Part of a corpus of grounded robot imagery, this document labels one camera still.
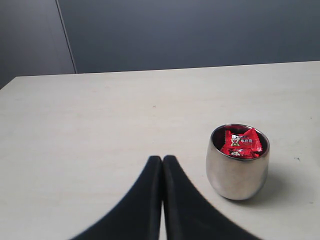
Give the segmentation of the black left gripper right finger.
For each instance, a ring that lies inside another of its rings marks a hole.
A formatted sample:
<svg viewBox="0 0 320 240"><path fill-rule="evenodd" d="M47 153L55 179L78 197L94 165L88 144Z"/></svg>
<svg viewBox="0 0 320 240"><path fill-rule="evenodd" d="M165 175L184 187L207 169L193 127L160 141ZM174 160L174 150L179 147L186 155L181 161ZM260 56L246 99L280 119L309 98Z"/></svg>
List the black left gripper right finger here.
<svg viewBox="0 0 320 240"><path fill-rule="evenodd" d="M257 240L213 207L192 184L177 158L162 162L168 240Z"/></svg>

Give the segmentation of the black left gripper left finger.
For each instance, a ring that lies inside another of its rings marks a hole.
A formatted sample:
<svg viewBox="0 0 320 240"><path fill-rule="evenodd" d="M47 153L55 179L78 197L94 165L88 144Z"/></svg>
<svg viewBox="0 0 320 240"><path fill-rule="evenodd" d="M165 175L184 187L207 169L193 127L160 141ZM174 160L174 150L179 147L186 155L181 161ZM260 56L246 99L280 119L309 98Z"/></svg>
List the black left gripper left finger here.
<svg viewBox="0 0 320 240"><path fill-rule="evenodd" d="M158 240L163 200L163 162L150 156L127 194L74 240Z"/></svg>

